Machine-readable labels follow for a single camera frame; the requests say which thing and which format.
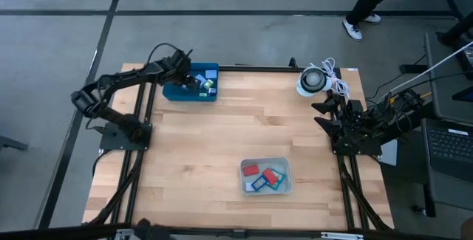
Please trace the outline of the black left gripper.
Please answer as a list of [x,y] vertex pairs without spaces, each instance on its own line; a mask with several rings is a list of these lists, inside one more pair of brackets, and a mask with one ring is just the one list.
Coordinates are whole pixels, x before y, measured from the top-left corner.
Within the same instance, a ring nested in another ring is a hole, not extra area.
[[165,73],[162,75],[164,83],[182,84],[181,89],[188,92],[196,92],[201,84],[199,78],[189,74],[191,60],[184,51],[177,49],[172,56],[163,58]]

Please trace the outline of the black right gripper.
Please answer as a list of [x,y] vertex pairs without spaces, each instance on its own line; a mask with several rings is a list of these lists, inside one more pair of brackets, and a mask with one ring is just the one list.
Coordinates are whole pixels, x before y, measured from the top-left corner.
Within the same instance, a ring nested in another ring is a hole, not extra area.
[[352,141],[366,140],[364,132],[366,118],[360,100],[348,100],[343,105],[334,97],[328,97],[323,103],[312,103],[311,106],[322,114],[336,112],[337,120],[314,118],[330,137],[335,135],[334,140],[341,140],[343,137]]

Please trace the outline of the dark blue staple box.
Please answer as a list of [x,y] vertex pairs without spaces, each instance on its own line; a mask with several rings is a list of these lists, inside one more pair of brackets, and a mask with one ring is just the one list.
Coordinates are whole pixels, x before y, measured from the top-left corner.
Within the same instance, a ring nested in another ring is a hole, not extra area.
[[266,186],[267,183],[268,180],[266,179],[266,177],[261,175],[254,182],[251,183],[251,187],[255,192],[257,192],[260,191],[264,186]]

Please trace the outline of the blue plastic bin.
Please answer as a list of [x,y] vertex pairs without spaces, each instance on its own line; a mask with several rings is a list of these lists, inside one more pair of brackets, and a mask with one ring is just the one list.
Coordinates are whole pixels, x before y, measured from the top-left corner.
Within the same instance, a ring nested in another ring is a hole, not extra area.
[[[206,79],[205,71],[208,69],[217,69],[218,77],[217,79]],[[194,77],[198,74],[201,74],[206,80],[212,80],[214,82],[211,88],[215,88],[218,94],[218,85],[219,85],[219,64],[216,63],[191,63],[190,75]],[[180,88],[180,86],[174,85],[172,83],[167,83],[163,87],[163,96],[170,101],[195,101],[195,102],[214,102],[217,99],[216,96],[210,96],[208,90],[203,86],[200,86],[196,92],[188,92]],[[200,97],[199,93],[207,93],[207,97]]]

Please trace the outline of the white round desk fan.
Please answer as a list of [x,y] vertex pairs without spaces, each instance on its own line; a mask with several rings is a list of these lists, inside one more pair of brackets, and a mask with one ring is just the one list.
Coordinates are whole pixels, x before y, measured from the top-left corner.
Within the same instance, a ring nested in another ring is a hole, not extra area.
[[331,79],[317,66],[309,66],[301,72],[296,83],[296,91],[303,97],[312,97],[318,92],[328,91]]

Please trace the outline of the translucent grey plastic bin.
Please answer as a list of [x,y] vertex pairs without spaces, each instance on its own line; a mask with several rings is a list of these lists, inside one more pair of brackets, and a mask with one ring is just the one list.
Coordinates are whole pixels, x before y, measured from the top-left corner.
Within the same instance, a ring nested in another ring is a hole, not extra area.
[[[253,176],[244,176],[242,168],[247,165],[258,165],[259,173]],[[245,190],[246,182],[254,182],[258,177],[262,175],[262,172],[266,168],[271,168],[285,175],[285,179],[282,181],[282,184],[279,186],[277,191],[269,188],[267,185],[264,186],[260,191],[257,192],[247,192]],[[245,159],[241,161],[239,165],[239,175],[240,175],[240,187],[241,191],[246,196],[259,196],[259,195],[276,195],[276,194],[289,194],[293,190],[293,180],[290,170],[289,160],[285,157],[266,157],[266,158],[254,158],[254,159]]]

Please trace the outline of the black laptop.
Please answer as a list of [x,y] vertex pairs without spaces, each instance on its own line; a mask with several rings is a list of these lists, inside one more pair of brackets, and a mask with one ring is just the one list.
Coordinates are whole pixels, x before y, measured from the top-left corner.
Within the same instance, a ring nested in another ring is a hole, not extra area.
[[[473,126],[473,72],[468,73],[458,62],[464,51],[456,52],[460,46],[443,45],[434,33],[426,34],[423,40],[435,111],[435,116],[428,119]],[[473,211],[473,183],[433,171],[427,150],[426,159],[432,201]]]

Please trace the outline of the dark grey laptop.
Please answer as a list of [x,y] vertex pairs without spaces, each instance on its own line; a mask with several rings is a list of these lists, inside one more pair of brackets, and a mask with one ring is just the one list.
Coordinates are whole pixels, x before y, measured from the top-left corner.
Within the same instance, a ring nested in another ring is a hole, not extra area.
[[473,126],[422,119],[429,167],[454,179],[473,183]]

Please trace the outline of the grey furniture leg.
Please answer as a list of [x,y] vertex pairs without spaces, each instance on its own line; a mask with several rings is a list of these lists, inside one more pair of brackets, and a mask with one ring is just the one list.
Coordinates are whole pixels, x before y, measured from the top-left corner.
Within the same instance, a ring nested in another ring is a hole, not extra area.
[[13,148],[19,151],[26,151],[28,148],[28,144],[21,143],[17,140],[13,140],[13,139],[10,139],[9,137],[0,135],[0,151],[3,148]]

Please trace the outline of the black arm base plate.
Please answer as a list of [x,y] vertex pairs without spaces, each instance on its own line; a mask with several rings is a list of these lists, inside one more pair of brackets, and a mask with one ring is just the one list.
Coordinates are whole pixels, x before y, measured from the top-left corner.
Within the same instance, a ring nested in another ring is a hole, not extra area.
[[114,123],[106,123],[102,134],[100,149],[103,150],[147,150],[151,139],[153,125],[142,123],[136,134],[119,128]]
[[362,141],[355,141],[342,137],[339,139],[332,139],[332,150],[335,154],[344,156],[355,155],[382,155],[381,144],[378,140],[367,139]]

